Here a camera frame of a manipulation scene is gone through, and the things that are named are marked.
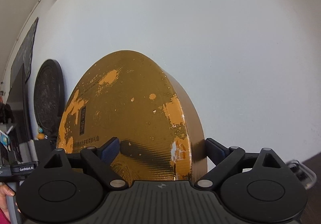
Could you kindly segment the person's hand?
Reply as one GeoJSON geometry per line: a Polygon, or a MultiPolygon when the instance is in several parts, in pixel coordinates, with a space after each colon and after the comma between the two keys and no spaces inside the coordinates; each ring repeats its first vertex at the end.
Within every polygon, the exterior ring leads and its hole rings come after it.
{"type": "Polygon", "coordinates": [[[11,223],[8,210],[7,197],[13,197],[15,192],[6,184],[0,185],[0,208],[1,208],[1,223],[11,223]]]}

